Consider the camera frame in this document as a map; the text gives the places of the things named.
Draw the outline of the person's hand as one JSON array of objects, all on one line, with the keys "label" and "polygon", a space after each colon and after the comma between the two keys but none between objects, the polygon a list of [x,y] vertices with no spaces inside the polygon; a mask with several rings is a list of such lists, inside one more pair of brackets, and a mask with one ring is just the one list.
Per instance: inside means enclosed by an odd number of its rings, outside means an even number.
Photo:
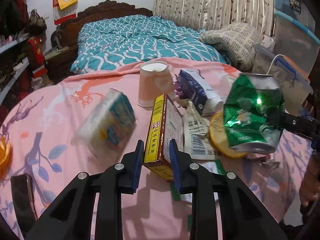
[{"label": "person's hand", "polygon": [[310,202],[319,199],[319,159],[313,154],[308,162],[304,178],[299,189],[300,203],[307,207]]}]

